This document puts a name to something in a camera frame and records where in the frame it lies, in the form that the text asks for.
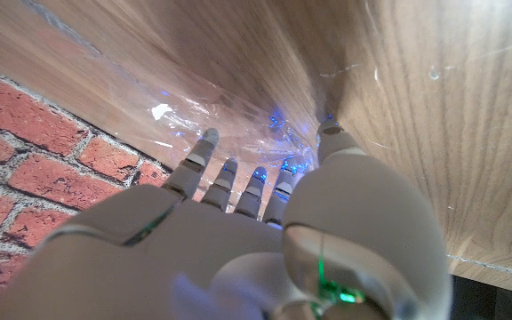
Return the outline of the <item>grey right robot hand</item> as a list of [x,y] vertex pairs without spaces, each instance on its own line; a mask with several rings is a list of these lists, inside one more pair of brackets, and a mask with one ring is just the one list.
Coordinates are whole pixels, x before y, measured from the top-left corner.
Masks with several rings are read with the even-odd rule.
[[0,319],[446,319],[452,280],[430,203],[335,121],[318,167],[288,157],[269,200],[254,171],[234,211],[227,160],[194,192],[208,129],[160,187],[66,220],[0,295]]

